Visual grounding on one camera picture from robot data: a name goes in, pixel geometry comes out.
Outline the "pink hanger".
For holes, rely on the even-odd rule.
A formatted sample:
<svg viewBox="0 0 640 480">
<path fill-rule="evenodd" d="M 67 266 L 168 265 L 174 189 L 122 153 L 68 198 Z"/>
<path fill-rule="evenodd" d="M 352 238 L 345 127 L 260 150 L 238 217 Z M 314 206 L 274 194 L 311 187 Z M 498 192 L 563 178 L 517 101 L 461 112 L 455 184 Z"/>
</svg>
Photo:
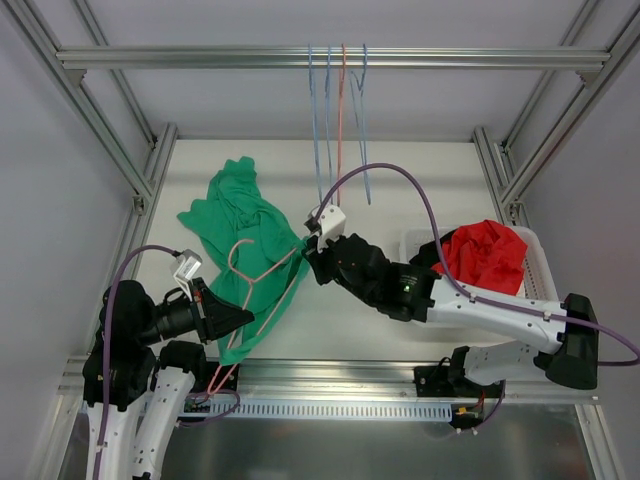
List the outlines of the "pink hanger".
<svg viewBox="0 0 640 480">
<path fill-rule="evenodd" d="M 241 270 L 237 269 L 234 265 L 233 265 L 233 261 L 232 261 L 232 257 L 233 255 L 236 253 L 236 250 L 241 246 L 241 245 L 253 245 L 255 243 L 254 240 L 252 239 L 240 239 L 238 240 L 234 246 L 231 248 L 229 255 L 227 257 L 227 265 L 230 268 L 230 270 L 239 278 L 241 278 L 242 280 L 244 280 L 247 285 L 248 285 L 248 290 L 247 290 L 247 294 L 245 296 L 245 300 L 243 303 L 243 309 L 248 309 L 249 306 L 249 302 L 251 300 L 251 297 L 253 295 L 253 291 L 254 291 L 254 287 L 256 284 L 260 283 L 262 280 L 264 280 L 266 277 L 268 277 L 271 273 L 273 273 L 279 266 L 281 266 L 282 264 L 284 264 L 291 256 L 293 256 L 296 251 L 297 248 L 293 248 L 291 249 L 288 253 L 286 253 L 279 261 L 277 261 L 275 264 L 273 264 L 269 269 L 267 269 L 266 271 L 264 271 L 261 275 L 259 275 L 258 277 L 249 277 L 248 275 L 246 275 L 245 273 L 243 273 Z M 266 327 L 269 325 L 269 323 L 271 322 L 273 316 L 275 315 L 276 311 L 279 309 L 279 307 L 281 306 L 282 302 L 284 301 L 284 299 L 286 298 L 286 296 L 288 295 L 289 291 L 291 290 L 291 288 L 293 287 L 295 280 L 297 279 L 297 276 L 294 276 L 291 284 L 289 286 L 286 287 L 282 297 L 278 300 L 276 306 L 274 307 L 274 309 L 271 311 L 271 313 L 269 314 L 269 316 L 266 318 L 266 320 L 263 322 L 263 324 L 261 325 L 260 329 L 258 330 L 258 334 L 261 334 Z M 215 396 L 216 394 L 205 394 L 205 399 L 208 400 L 211 397 Z"/>
<path fill-rule="evenodd" d="M 342 178 L 343 171 L 343 128 L 344 128 L 344 89 L 346 76 L 346 46 L 341 44 L 341 67 L 339 73 L 338 97 L 338 135 L 337 135 L 337 180 Z"/>
</svg>

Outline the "green tank top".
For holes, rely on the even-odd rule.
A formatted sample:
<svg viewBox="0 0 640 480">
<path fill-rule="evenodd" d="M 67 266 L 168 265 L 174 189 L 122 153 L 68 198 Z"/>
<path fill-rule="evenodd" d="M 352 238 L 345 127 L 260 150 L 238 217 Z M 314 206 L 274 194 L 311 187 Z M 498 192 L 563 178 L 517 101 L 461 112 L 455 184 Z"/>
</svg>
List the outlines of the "green tank top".
<svg viewBox="0 0 640 480">
<path fill-rule="evenodd" d="M 284 264 L 255 285 L 248 306 L 255 320 L 239 329 L 234 345 L 229 345 L 228 335 L 217 341 L 223 365 L 240 363 L 271 333 L 308 274 L 309 265 L 302 258 L 303 240 L 294 233 L 286 216 L 263 198 L 257 184 L 255 162 L 246 156 L 227 160 L 210 180 L 206 197 L 193 200 L 190 208 L 179 213 L 177 219 L 198 237 L 208 257 L 219 268 L 210 289 L 219 298 L 237 306 L 243 306 L 248 290 L 247 283 L 227 265 L 229 252 L 238 240 L 255 241 L 253 245 L 241 245 L 232 257 L 233 265 L 249 277 L 258 277 L 297 248 Z M 293 287 L 269 325 L 258 334 L 294 276 L 297 279 Z"/>
</svg>

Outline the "black tank top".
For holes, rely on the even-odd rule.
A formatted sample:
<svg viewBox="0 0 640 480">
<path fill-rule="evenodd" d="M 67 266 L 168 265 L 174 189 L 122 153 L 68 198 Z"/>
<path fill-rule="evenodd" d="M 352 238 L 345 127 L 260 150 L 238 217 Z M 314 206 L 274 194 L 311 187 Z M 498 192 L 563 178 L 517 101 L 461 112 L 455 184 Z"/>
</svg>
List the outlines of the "black tank top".
<svg viewBox="0 0 640 480">
<path fill-rule="evenodd" d="M 418 253 L 409 260 L 409 263 L 414 266 L 442 272 L 442 262 L 435 241 L 421 245 Z"/>
</svg>

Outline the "red tank top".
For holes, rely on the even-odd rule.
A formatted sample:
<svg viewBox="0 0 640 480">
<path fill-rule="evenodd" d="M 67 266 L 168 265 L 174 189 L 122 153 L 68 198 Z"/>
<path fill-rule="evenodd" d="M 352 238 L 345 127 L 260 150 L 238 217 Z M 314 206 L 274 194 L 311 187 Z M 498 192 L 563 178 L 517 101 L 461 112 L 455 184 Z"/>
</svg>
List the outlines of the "red tank top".
<svg viewBox="0 0 640 480">
<path fill-rule="evenodd" d="M 463 225 L 440 239 L 453 277 L 486 290 L 516 296 L 524 277 L 527 245 L 493 220 Z"/>
</svg>

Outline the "blue hanger with black top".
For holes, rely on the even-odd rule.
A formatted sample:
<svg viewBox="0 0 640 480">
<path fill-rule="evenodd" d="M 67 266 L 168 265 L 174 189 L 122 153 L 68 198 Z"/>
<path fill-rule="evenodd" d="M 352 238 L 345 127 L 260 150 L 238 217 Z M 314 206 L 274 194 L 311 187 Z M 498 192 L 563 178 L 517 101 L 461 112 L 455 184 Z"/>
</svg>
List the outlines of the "blue hanger with black top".
<svg viewBox="0 0 640 480">
<path fill-rule="evenodd" d="M 324 81 L 324 113 L 325 113 L 325 142 L 326 142 L 326 151 L 327 151 L 327 161 L 328 161 L 328 176 L 329 176 L 329 187 L 333 185 L 334 182 L 334 164 L 333 164 L 333 155 L 331 152 L 331 60 L 332 60 L 332 48 L 331 46 L 327 47 L 327 57 L 326 57 L 326 70 L 325 70 L 325 81 Z"/>
</svg>

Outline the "blue hanger with red top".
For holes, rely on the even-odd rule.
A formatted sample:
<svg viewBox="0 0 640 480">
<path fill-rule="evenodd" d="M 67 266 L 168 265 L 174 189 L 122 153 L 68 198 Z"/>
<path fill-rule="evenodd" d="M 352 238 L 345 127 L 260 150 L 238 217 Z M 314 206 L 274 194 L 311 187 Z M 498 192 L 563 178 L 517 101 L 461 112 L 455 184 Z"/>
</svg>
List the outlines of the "blue hanger with red top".
<svg viewBox="0 0 640 480">
<path fill-rule="evenodd" d="M 313 159 L 314 159 L 315 180 L 316 180 L 318 199 L 319 201 L 322 201 L 324 197 L 323 197 L 323 190 L 322 190 L 322 175 L 321 175 L 320 152 L 319 152 L 317 90 L 316 90 L 316 81 L 315 81 L 315 73 L 314 73 L 313 53 L 314 53 L 313 47 L 309 43 L 307 48 L 307 59 L 308 59 L 307 68 L 308 68 L 308 84 L 309 84 L 310 105 L 311 105 L 311 131 L 312 131 L 312 142 L 313 142 Z"/>
</svg>

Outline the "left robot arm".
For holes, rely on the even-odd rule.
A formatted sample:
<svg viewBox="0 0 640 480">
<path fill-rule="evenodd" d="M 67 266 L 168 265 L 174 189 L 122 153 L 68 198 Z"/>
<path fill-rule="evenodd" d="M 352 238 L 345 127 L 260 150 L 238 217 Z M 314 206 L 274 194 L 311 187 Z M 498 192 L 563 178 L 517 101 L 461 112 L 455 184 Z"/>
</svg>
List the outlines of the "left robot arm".
<svg viewBox="0 0 640 480">
<path fill-rule="evenodd" d="M 158 479 L 185 403 L 212 365 L 204 346 L 253 323 L 200 279 L 155 303 L 135 280 L 107 289 L 84 363 L 89 479 Z"/>
</svg>

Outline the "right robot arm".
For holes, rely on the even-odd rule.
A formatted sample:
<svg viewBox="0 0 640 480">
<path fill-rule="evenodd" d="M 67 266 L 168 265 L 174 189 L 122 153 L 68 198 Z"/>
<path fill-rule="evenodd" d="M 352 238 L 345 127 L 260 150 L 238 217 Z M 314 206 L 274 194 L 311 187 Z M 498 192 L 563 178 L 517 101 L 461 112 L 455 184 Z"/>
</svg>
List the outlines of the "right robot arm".
<svg viewBox="0 0 640 480">
<path fill-rule="evenodd" d="M 334 282 L 391 319 L 480 328 L 506 337 L 505 344 L 454 351 L 446 382 L 458 396 L 535 370 L 563 387 L 597 386 L 597 318 L 583 295 L 571 293 L 562 302 L 529 301 L 456 288 L 429 268 L 390 261 L 379 247 L 356 234 L 326 244 L 312 236 L 303 256 L 318 284 Z"/>
</svg>

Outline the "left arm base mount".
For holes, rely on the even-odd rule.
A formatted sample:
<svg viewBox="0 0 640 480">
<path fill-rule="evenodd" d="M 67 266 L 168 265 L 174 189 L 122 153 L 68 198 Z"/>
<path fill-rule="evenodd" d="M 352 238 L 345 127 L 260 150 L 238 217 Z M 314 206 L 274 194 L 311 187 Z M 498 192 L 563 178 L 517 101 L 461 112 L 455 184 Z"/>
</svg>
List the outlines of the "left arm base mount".
<svg viewBox="0 0 640 480">
<path fill-rule="evenodd" d="M 217 361 L 208 360 L 202 381 L 202 392 L 212 395 L 222 390 L 236 391 L 239 372 L 239 364 L 221 366 Z"/>
</svg>

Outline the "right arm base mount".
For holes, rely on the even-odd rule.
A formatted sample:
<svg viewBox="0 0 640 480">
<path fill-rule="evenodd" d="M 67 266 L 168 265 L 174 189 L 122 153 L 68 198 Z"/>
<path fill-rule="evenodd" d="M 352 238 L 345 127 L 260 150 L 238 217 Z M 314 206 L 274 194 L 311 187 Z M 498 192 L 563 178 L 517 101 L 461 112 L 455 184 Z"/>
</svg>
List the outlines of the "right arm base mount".
<svg viewBox="0 0 640 480">
<path fill-rule="evenodd" d="M 464 361 L 470 348 L 458 347 L 435 366 L 419 365 L 413 369 L 413 382 L 419 398 L 499 398 L 505 382 L 481 385 L 466 377 Z"/>
</svg>

